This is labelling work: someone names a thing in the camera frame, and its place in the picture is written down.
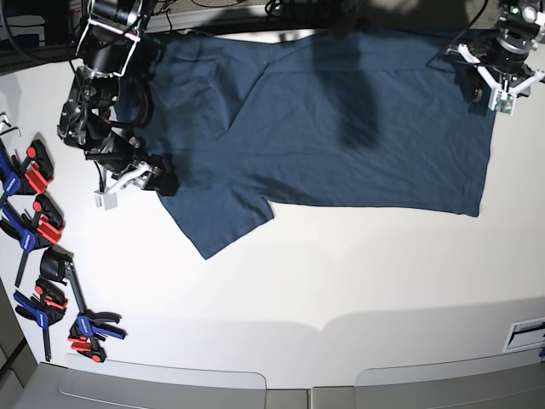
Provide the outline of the robot arm on left side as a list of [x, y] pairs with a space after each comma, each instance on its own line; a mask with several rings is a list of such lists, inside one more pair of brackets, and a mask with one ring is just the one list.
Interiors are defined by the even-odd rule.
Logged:
[[469, 43], [458, 34], [443, 56], [468, 68], [474, 102], [488, 89], [488, 109], [511, 115], [517, 100], [529, 96], [531, 86], [544, 81], [544, 71], [526, 63], [530, 53], [544, 43], [544, 2], [500, 1], [498, 10], [490, 32]]

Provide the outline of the robot arm on right side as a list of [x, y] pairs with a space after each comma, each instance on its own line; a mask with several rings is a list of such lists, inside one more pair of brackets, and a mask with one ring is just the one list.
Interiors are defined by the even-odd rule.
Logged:
[[119, 122], [111, 118], [120, 96], [120, 84], [146, 31], [154, 1], [90, 1], [78, 34], [76, 56], [83, 64], [62, 107], [57, 126], [59, 138], [83, 151], [99, 171], [109, 171], [115, 188], [133, 184], [142, 190], [170, 197], [179, 187], [163, 160], [146, 152], [142, 142], [125, 132], [142, 125], [149, 99], [141, 81], [136, 82], [140, 103], [135, 118]]

